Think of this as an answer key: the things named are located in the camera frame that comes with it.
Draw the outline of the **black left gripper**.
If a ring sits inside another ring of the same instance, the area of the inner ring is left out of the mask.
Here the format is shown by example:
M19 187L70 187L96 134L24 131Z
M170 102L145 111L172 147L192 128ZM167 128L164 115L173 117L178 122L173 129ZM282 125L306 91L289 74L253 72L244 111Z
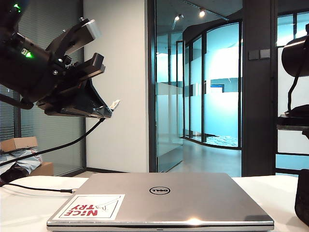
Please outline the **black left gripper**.
M112 110L92 84L92 77L105 71L103 59L104 56L95 53L88 61L70 66L62 82L37 106L50 116L110 118Z

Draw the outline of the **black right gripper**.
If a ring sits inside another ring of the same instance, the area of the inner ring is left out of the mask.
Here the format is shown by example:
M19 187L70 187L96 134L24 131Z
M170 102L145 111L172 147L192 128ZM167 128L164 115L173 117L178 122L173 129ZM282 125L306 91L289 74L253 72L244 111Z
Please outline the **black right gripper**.
M277 119L277 129L287 131L302 131L309 134L309 105L295 107L290 112L284 112Z

